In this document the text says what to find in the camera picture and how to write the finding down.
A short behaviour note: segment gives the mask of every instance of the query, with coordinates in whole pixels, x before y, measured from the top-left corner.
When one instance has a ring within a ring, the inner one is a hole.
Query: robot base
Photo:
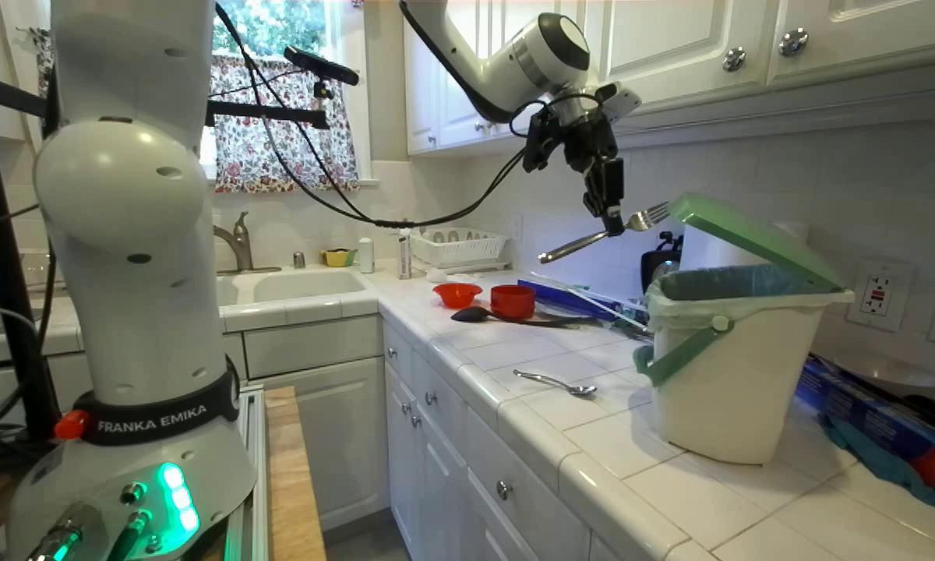
[[[9,559],[180,559],[251,479],[224,418],[142,446],[61,442],[12,499]]]

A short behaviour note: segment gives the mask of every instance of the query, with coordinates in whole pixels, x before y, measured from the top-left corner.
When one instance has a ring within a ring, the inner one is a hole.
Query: bottle
[[[357,267],[360,274],[371,274],[371,271],[374,271],[374,241],[371,241],[371,238],[360,238],[360,241],[355,244],[355,267]]]

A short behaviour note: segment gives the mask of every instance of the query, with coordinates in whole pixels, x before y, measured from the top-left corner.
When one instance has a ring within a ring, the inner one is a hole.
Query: kitchen sink
[[[236,274],[218,278],[218,305],[236,304],[280,304],[280,298],[319,298],[366,291],[353,271],[276,271],[276,274]]]
[[[357,294],[363,285],[353,271],[276,274],[251,288],[251,298],[307,298],[326,294]]]

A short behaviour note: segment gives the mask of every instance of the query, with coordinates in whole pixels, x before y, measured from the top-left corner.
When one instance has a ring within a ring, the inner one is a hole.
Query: red object
[[[534,298],[536,294],[528,288],[499,285],[491,288],[491,315],[502,322],[526,322],[536,313]]]
[[[466,309],[480,294],[478,285],[435,285],[434,291],[440,294],[445,309]]]
[[[57,422],[57,440],[82,440],[89,427],[89,412],[72,408]]]

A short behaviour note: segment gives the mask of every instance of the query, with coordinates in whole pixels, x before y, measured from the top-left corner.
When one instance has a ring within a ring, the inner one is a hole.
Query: red bowl
[[[534,298],[536,294],[528,288],[499,285],[491,288],[491,315],[502,322],[526,322],[536,313]]]
[[[466,309],[480,294],[478,285],[435,285],[434,291],[440,294],[445,309]]]

